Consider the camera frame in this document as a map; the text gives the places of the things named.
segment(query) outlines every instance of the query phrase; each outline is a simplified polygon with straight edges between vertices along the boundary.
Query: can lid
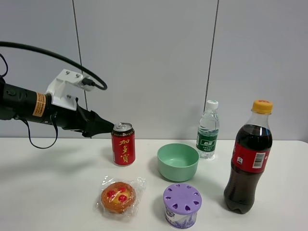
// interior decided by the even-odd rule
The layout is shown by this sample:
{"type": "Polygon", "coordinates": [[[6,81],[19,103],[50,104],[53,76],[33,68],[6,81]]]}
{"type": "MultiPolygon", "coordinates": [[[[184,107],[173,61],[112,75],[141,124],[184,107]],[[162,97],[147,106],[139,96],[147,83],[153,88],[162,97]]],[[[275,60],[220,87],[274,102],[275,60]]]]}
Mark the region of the can lid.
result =
{"type": "Polygon", "coordinates": [[[198,190],[189,184],[172,184],[164,192],[165,206],[173,213],[188,215],[196,213],[202,203],[198,190]]]}
{"type": "Polygon", "coordinates": [[[129,123],[117,123],[114,126],[114,131],[128,131],[132,128],[132,124],[129,123]]]}
{"type": "Polygon", "coordinates": [[[270,114],[273,109],[273,102],[267,100],[255,100],[252,111],[260,114],[270,114]]]}
{"type": "Polygon", "coordinates": [[[216,100],[208,100],[205,104],[205,109],[215,110],[218,108],[218,102],[216,100]]]}

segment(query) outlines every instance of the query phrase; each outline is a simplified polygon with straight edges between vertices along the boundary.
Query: green bowl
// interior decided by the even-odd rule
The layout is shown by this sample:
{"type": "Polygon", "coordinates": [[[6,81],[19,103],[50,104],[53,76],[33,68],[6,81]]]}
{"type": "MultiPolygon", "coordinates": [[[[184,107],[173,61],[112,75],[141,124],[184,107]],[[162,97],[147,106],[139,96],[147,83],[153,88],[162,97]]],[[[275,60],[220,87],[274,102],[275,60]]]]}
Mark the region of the green bowl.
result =
{"type": "Polygon", "coordinates": [[[199,154],[188,145],[171,143],[158,150],[157,158],[160,174],[169,180],[183,182],[196,173],[199,154]]]}

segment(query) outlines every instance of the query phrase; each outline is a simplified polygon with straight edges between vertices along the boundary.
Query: pastry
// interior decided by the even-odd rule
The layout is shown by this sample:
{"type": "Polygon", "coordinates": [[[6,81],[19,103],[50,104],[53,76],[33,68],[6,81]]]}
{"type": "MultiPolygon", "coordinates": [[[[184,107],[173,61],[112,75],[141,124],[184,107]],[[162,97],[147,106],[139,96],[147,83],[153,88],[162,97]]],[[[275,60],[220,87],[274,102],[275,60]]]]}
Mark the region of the pastry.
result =
{"type": "Polygon", "coordinates": [[[116,182],[102,192],[102,204],[112,213],[123,213],[133,205],[136,199],[135,190],[126,183],[116,182]]]}

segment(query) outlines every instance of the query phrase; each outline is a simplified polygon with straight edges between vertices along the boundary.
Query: soda can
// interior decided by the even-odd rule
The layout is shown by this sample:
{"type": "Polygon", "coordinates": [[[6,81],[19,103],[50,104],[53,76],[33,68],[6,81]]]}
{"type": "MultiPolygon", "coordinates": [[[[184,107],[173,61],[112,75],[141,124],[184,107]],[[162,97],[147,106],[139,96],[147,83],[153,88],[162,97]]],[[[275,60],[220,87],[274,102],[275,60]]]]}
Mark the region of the soda can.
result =
{"type": "Polygon", "coordinates": [[[135,130],[129,123],[115,124],[111,132],[114,162],[127,166],[135,161],[135,130]]]}

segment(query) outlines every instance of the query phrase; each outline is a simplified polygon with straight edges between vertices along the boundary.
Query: bottle cap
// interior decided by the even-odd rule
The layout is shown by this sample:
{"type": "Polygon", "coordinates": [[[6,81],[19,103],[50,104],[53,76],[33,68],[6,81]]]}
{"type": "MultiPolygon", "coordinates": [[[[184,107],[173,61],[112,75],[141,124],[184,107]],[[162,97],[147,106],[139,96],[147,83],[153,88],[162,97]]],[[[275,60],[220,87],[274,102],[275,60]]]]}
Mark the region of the bottle cap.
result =
{"type": "Polygon", "coordinates": [[[260,114],[270,114],[273,109],[273,102],[267,100],[255,100],[252,111],[260,114]]]}
{"type": "Polygon", "coordinates": [[[208,100],[205,104],[205,109],[215,110],[218,108],[218,102],[216,100],[208,100]]]}

